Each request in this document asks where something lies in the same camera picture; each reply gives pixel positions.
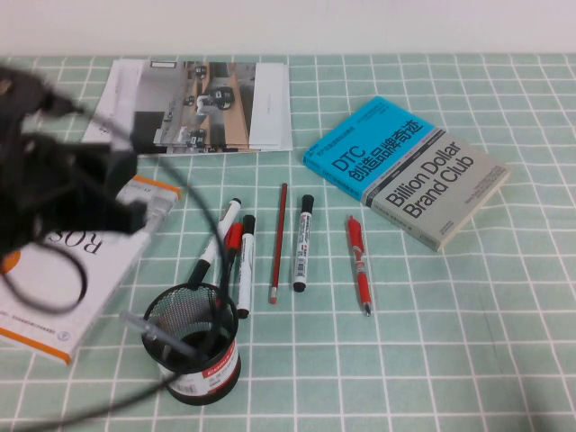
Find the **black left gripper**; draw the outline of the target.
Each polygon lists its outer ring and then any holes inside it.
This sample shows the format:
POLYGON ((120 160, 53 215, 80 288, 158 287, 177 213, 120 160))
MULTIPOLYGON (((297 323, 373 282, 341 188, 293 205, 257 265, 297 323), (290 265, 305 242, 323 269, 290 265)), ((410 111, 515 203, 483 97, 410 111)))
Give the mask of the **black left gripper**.
POLYGON ((22 242, 57 230, 132 235, 146 226, 147 203, 120 202, 124 152, 108 144, 64 144, 22 135, 22 242))

